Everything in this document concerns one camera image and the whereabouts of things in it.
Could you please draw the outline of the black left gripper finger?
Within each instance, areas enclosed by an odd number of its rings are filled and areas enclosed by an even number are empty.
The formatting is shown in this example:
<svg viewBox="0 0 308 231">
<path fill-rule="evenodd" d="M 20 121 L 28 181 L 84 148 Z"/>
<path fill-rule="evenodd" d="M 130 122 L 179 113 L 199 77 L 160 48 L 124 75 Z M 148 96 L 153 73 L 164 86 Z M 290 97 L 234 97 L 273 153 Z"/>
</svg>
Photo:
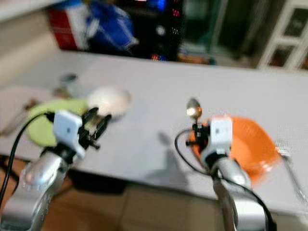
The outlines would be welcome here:
<svg viewBox="0 0 308 231">
<path fill-rule="evenodd" d="M 93 130 L 91 134 L 92 143 L 98 141 L 99 137 L 105 132 L 106 128 L 108 127 L 108 124 L 110 123 L 111 119 L 111 114 L 95 116 L 93 121 Z"/>
<path fill-rule="evenodd" d="M 83 129 L 95 129 L 98 126 L 100 122 L 98 112 L 99 108 L 97 106 L 84 112 L 82 115 Z"/>
</svg>

